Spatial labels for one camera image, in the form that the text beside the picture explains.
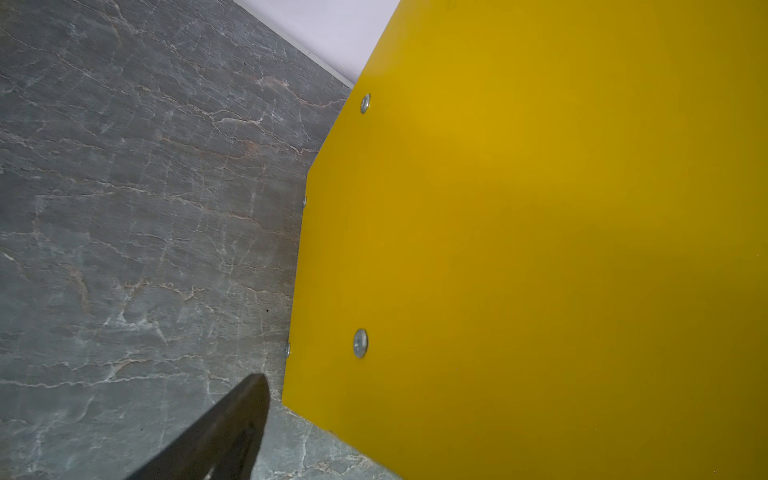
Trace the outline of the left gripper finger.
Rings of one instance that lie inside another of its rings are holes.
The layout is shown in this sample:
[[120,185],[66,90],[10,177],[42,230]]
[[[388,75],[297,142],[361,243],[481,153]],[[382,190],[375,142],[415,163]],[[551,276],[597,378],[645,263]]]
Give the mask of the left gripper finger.
[[265,375],[250,374],[131,479],[249,479],[270,407]]

